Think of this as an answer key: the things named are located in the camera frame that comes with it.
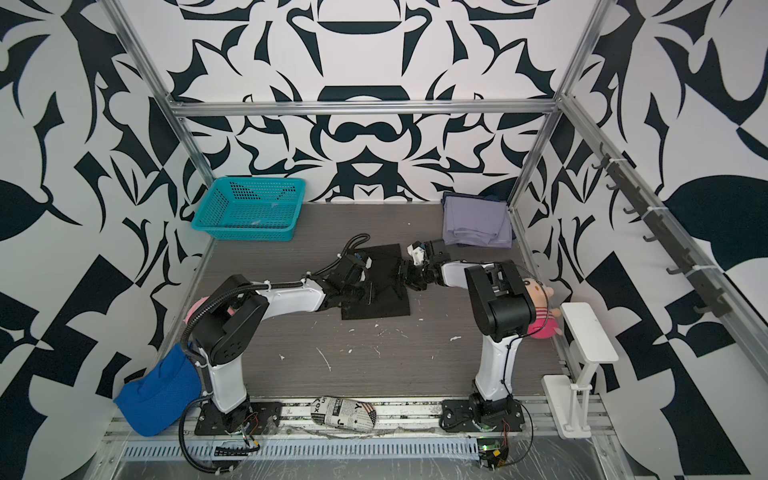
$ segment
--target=blue hat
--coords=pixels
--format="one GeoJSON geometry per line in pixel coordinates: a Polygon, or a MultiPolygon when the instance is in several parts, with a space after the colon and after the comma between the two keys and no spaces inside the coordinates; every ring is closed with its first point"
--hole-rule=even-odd
{"type": "Polygon", "coordinates": [[[128,424],[151,437],[165,430],[200,396],[200,377],[177,344],[143,379],[125,384],[114,400],[128,424]]]}

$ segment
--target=black cloth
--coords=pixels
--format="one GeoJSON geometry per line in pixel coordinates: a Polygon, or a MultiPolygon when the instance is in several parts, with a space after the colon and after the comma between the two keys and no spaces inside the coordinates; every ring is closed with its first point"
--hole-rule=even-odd
{"type": "Polygon", "coordinates": [[[356,320],[408,316],[411,306],[408,290],[400,280],[402,265],[400,245],[381,245],[355,250],[364,252],[371,259],[368,273],[371,279],[372,295],[366,295],[359,302],[342,302],[341,319],[356,320]]]}

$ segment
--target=wall hook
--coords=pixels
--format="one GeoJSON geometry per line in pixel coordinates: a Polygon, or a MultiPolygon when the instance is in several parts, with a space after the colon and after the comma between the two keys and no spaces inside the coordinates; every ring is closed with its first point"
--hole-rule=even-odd
{"type": "Polygon", "coordinates": [[[594,168],[595,170],[600,170],[601,168],[604,168],[605,166],[607,166],[610,161],[611,159],[606,154],[603,154],[603,159],[599,161],[597,165],[592,165],[592,168],[594,168]]]}

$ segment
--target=white plastic stand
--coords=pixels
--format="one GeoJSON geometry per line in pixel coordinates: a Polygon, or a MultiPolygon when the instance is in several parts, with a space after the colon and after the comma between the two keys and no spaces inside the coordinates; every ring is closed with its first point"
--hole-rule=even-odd
{"type": "Polygon", "coordinates": [[[585,365],[576,383],[571,383],[566,375],[545,375],[541,383],[560,437],[586,439],[592,436],[587,425],[589,393],[592,390],[590,381],[598,364],[616,363],[619,356],[588,303],[563,303],[561,310],[585,365]]]}

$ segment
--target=slotted metal channel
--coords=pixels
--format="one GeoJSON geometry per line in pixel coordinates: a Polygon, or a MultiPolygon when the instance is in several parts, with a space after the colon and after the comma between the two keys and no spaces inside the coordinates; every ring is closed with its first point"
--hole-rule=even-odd
{"type": "MultiPolygon", "coordinates": [[[[195,458],[212,459],[221,442],[190,440],[187,448],[195,458]]],[[[342,460],[372,458],[478,458],[477,440],[470,438],[433,439],[294,439],[263,440],[261,450],[249,460],[342,460]]],[[[166,462],[182,460],[178,442],[172,440],[134,441],[125,446],[124,462],[166,462]]],[[[234,459],[234,457],[217,458],[234,459]]]]}

